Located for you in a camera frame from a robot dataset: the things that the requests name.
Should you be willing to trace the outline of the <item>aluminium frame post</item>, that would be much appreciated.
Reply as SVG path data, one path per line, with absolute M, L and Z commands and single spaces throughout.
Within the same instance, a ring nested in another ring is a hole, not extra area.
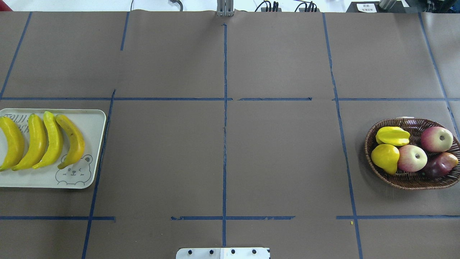
M 231 17 L 235 13 L 234 0 L 217 0 L 218 17 Z

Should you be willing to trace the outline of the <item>brown wicker basket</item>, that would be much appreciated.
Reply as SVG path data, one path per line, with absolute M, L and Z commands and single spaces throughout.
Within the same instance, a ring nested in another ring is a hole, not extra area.
M 430 178 L 424 172 L 405 172 L 397 170 L 396 174 L 389 175 L 383 169 L 376 166 L 371 160 L 371 152 L 378 146 L 375 136 L 377 131 L 385 126 L 397 126 L 410 133 L 409 144 L 421 147 L 421 134 L 429 127 L 443 127 L 440 123 L 424 118 L 393 118 L 384 119 L 375 123 L 366 134 L 363 152 L 371 171 L 387 184 L 401 190 L 437 190 L 451 187 L 459 182 L 459 165 L 453 167 L 450 172 L 439 178 Z

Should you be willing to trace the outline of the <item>red apple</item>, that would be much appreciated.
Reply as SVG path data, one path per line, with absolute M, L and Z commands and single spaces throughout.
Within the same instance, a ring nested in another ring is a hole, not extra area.
M 426 128 L 420 136 L 422 149 L 431 153 L 448 151 L 454 141 L 454 136 L 446 128 L 435 126 Z
M 401 171 L 417 172 L 427 164 L 427 154 L 418 146 L 405 145 L 398 150 L 400 157 L 397 162 L 397 168 Z

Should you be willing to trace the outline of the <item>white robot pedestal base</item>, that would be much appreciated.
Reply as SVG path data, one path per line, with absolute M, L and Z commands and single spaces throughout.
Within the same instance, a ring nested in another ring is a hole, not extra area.
M 264 247 L 215 247 L 179 249 L 176 259 L 270 259 Z

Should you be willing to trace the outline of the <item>yellow banana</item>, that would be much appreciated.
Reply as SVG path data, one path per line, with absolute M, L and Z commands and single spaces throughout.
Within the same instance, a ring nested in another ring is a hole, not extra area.
M 64 169 L 71 164 L 77 163 L 81 159 L 85 152 L 86 143 L 82 132 L 67 116 L 63 114 L 56 115 L 56 122 L 64 130 L 70 141 L 67 156 L 64 161 L 58 165 L 58 169 Z
M 13 171 L 32 168 L 45 154 L 47 135 L 42 119 L 36 114 L 31 114 L 28 118 L 28 129 L 30 136 L 28 151 L 21 161 L 12 167 Z
M 41 160 L 32 166 L 33 169 L 39 169 L 55 163 L 64 147 L 64 136 L 56 121 L 56 116 L 50 111 L 45 111 L 43 119 L 47 131 L 48 146 Z
M 1 117 L 0 127 L 7 142 L 7 153 L 0 168 L 3 172 L 16 166 L 22 160 L 25 142 L 18 125 L 11 118 Z

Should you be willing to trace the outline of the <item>yellow starfruit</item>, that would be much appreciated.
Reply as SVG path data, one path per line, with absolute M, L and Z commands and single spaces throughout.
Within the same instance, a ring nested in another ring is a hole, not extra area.
M 379 145 L 386 143 L 393 146 L 404 146 L 410 142 L 410 133 L 400 127 L 386 126 L 377 131 L 375 138 Z

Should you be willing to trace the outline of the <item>yellow lemon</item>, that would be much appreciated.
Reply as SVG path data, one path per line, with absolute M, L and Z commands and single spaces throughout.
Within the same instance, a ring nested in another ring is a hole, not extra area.
M 391 144 L 380 144 L 371 152 L 372 162 L 383 169 L 389 175 L 395 175 L 400 152 L 396 146 Z

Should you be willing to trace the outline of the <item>orange mango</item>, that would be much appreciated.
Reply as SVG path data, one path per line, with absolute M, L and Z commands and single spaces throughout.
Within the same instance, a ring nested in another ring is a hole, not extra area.
M 443 152 L 430 158 L 421 172 L 431 179 L 440 178 L 446 176 L 458 163 L 454 154 Z

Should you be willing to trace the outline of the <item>white rectangular plate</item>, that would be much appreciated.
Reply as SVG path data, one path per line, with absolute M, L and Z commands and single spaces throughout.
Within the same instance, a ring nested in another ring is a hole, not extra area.
M 70 148 L 69 139 L 66 134 L 63 134 L 63 150 L 54 164 L 16 172 L 7 169 L 0 174 L 1 187 L 83 189 L 94 181 L 105 132 L 105 113 L 97 109 L 50 109 L 50 112 L 54 115 L 67 116 L 81 131 L 86 146 L 79 162 L 58 169 L 58 165 L 64 160 Z

